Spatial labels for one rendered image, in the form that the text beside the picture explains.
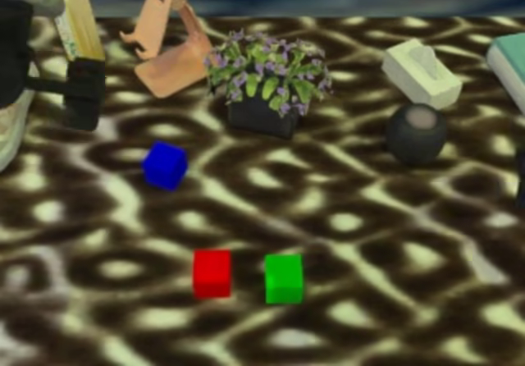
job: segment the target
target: patterned tablecloth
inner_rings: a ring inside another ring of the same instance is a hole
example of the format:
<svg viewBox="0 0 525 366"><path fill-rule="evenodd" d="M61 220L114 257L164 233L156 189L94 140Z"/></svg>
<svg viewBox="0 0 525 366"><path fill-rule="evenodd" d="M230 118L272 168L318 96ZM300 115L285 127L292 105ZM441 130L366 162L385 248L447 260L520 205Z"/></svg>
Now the patterned tablecloth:
<svg viewBox="0 0 525 366"><path fill-rule="evenodd" d="M98 131L57 127L59 97L40 94L0 177L2 366L525 364L514 207L525 121L484 61L525 20L206 20L214 42L244 27L326 49L336 98L313 107L293 142L230 130L204 83L153 99L118 39L132 22L100 23ZM181 32L173 21L167 44ZM382 148L386 119L408 101L380 64L412 37L465 85L445 110L443 154L410 171ZM46 76L65 74L47 21L32 44ZM154 140L188 151L174 193L144 182ZM232 250L231 299L193 299L192 250L203 247ZM263 257L285 251L304 256L306 300L267 306Z"/></svg>

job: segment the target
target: tissue box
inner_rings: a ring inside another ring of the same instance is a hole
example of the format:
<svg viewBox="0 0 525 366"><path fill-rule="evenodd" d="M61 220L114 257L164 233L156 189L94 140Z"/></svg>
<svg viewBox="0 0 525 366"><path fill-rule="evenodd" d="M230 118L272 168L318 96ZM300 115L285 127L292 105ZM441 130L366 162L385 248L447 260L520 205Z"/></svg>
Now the tissue box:
<svg viewBox="0 0 525 366"><path fill-rule="evenodd" d="M525 33L496 38L486 54L486 62L525 114Z"/></svg>
<svg viewBox="0 0 525 366"><path fill-rule="evenodd" d="M435 109L458 100L463 83L436 57L434 49L417 39L386 50L381 69L413 103Z"/></svg>

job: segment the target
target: wooden stand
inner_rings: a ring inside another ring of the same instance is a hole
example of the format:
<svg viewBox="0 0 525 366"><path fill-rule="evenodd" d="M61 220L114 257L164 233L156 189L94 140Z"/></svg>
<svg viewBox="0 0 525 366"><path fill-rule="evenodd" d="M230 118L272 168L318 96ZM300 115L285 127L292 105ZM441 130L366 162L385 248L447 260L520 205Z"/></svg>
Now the wooden stand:
<svg viewBox="0 0 525 366"><path fill-rule="evenodd" d="M160 53L171 10L179 13L188 38ZM157 98L173 95L207 75L204 60L212 51L212 44L187 0L146 0L135 31L121 32L121 38L142 46L135 52L147 61L136 66L135 73Z"/></svg>

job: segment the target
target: yellow bottle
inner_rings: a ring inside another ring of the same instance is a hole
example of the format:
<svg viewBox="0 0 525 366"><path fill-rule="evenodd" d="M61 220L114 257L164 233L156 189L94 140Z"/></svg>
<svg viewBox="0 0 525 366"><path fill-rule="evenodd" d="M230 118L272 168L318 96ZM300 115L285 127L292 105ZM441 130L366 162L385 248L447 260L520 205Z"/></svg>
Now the yellow bottle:
<svg viewBox="0 0 525 366"><path fill-rule="evenodd" d="M66 10L55 19L67 58L105 61L106 56L89 0L64 0Z"/></svg>

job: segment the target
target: potted plant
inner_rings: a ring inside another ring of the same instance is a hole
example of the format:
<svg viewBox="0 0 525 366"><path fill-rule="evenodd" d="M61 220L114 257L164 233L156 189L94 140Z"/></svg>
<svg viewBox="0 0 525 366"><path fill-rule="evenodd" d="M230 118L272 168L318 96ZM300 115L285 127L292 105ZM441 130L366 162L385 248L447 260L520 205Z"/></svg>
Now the potted plant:
<svg viewBox="0 0 525 366"><path fill-rule="evenodd" d="M291 139L310 103L331 93L321 49L300 39L232 32L206 58L212 92L226 86L228 121L234 128Z"/></svg>

